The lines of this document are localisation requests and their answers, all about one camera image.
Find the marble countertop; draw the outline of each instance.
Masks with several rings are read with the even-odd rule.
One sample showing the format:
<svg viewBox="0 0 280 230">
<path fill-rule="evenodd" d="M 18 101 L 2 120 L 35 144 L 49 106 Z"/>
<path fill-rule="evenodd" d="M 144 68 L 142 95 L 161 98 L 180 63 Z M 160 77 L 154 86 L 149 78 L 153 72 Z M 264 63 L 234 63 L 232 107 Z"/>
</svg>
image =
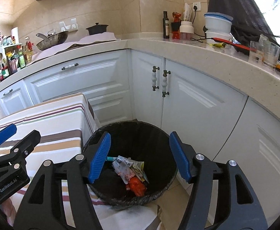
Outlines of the marble countertop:
<svg viewBox="0 0 280 230">
<path fill-rule="evenodd" d="M 233 47 L 219 49 L 200 42 L 161 38 L 129 39 L 80 47 L 31 64 L 0 83 L 0 91 L 45 68 L 72 59 L 120 50 L 139 50 L 194 68 L 249 95 L 280 118 L 280 75 L 248 63 Z"/>
</svg>

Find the silver pivot bolt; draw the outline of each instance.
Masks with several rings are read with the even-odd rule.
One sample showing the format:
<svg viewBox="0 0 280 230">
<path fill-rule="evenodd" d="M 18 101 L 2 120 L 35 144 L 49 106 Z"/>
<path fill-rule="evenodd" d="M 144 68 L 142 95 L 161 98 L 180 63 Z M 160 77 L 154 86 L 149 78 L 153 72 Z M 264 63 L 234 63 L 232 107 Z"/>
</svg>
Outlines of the silver pivot bolt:
<svg viewBox="0 0 280 230">
<path fill-rule="evenodd" d="M 46 160 L 46 161 L 44 161 L 43 165 L 44 165 L 45 167 L 47 167 L 47 166 L 49 166 L 51 163 L 52 163 L 52 162 L 51 162 L 50 160 Z"/>
<path fill-rule="evenodd" d="M 196 159 L 198 160 L 204 160 L 204 156 L 202 154 L 197 154 Z"/>
<path fill-rule="evenodd" d="M 230 160 L 228 163 L 229 163 L 231 166 L 236 166 L 236 165 L 237 165 L 237 163 L 236 163 L 234 160 Z"/>
<path fill-rule="evenodd" d="M 75 157 L 76 160 L 80 161 L 82 159 L 84 159 L 84 155 L 83 154 L 79 154 Z"/>
</svg>

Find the paper towel roll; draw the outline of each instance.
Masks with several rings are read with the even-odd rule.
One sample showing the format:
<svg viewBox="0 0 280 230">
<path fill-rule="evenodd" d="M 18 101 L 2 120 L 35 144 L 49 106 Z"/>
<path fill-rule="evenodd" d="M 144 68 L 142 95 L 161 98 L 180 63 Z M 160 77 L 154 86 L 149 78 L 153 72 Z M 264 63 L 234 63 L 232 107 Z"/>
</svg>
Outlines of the paper towel roll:
<svg viewBox="0 0 280 230">
<path fill-rule="evenodd" d="M 12 30 L 11 30 L 11 36 L 12 36 L 12 37 L 14 36 L 14 38 L 15 38 L 15 43 L 16 43 L 16 44 L 19 44 L 19 43 L 20 43 L 20 41 L 19 41 L 19 39 L 18 39 L 18 27 L 12 28 Z"/>
</svg>

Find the blue gripper pad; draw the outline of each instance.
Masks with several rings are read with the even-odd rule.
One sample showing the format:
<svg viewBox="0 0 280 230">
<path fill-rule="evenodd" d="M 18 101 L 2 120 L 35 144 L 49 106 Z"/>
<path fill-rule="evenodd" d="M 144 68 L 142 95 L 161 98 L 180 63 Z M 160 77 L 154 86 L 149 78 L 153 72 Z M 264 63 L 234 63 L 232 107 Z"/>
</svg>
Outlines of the blue gripper pad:
<svg viewBox="0 0 280 230">
<path fill-rule="evenodd" d="M 177 139 L 176 133 L 172 132 L 170 134 L 170 148 L 176 162 L 177 168 L 182 178 L 185 179 L 186 182 L 189 182 L 192 178 L 190 173 L 190 162 L 188 161 L 182 147 L 180 145 L 180 140 Z"/>
<path fill-rule="evenodd" d="M 16 133 L 16 125 L 10 124 L 6 128 L 0 131 L 0 145 L 7 141 L 10 137 L 12 137 Z"/>
<path fill-rule="evenodd" d="M 110 146 L 111 136 L 107 133 L 91 161 L 90 173 L 88 175 L 88 180 L 91 184 L 94 183 L 95 179 L 99 178 L 104 162 L 107 159 Z"/>
</svg>

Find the floor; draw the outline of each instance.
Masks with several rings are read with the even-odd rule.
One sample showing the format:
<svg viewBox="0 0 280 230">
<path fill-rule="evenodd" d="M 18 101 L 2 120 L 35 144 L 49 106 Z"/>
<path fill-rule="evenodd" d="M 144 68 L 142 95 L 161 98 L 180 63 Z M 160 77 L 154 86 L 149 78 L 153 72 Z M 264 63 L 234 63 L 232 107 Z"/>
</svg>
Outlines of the floor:
<svg viewBox="0 0 280 230">
<path fill-rule="evenodd" d="M 152 203 L 161 207 L 161 221 L 167 230 L 177 230 L 185 213 L 189 195 L 180 185 L 177 179 L 170 188 L 157 200 Z"/>
</svg>

